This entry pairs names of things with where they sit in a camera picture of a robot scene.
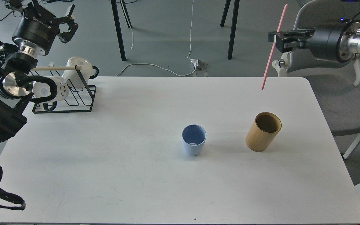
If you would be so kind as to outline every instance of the metal dish rack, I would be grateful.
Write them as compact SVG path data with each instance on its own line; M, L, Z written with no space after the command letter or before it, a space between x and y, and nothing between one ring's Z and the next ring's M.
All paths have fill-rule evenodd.
M97 87L95 85L87 85L84 80L83 74L80 70L76 70L81 81L84 84L84 88L74 88L73 83L68 79L66 85L69 87L69 95L61 101L52 103L36 103L33 107L33 113L89 113L93 109L95 93ZM40 76L37 71L30 71L33 76Z

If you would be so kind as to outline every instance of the bamboo cup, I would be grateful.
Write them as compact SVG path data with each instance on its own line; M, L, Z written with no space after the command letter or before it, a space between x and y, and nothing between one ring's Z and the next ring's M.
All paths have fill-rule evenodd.
M245 142L253 151L262 152L273 141L281 129L280 119L273 113L261 112L255 117Z

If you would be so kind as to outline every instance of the light blue plastic cup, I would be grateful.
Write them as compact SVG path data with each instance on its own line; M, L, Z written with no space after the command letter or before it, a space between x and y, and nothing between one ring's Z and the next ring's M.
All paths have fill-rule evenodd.
M184 128L182 137L183 147L188 155L200 154L206 140L206 132L201 126L197 124L188 125Z

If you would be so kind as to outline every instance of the black table leg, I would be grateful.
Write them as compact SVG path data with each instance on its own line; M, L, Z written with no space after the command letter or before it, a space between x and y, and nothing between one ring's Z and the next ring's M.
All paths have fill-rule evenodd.
M118 7L116 6L115 0L111 0L110 3L112 5L113 19L115 21L117 41L119 42L120 57L122 57L122 61L126 61L126 55L124 53L124 47L123 47L122 30L120 29Z
M226 0L226 4L224 5L223 15L222 15L222 21L220 22L220 26L224 27L224 22L226 21L227 12L229 11L231 0Z
M230 43L229 43L229 51L227 54L227 59L231 59L233 57L234 37L236 36L236 26L237 26L237 16L238 16L239 5L240 5L240 0L234 0L233 20L231 23Z
M127 12L126 3L124 2L124 0L120 0L120 4L122 6L124 18L126 19L127 27L128 28L133 27L130 22L129 13Z

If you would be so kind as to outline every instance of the white mug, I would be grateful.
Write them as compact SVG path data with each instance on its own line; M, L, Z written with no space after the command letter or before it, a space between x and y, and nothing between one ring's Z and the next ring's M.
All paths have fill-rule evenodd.
M89 79L94 79L98 76L99 70L98 67L93 66L90 61L86 60L83 57L71 57L67 60L67 67L81 66L80 72L82 73L86 84L88 84ZM62 77L64 79L70 80L67 84L74 88L84 88L84 84L81 81L76 70L65 70Z
M57 88L56 90L57 94L53 100L47 101L45 103L52 103L52 102L64 100L69 95L70 90L67 84L62 84L62 82L64 81L63 77L49 76L47 78L50 78L55 82ZM48 86L48 84L40 83L40 82L34 82L33 93L36 98L47 97L51 94L50 87Z

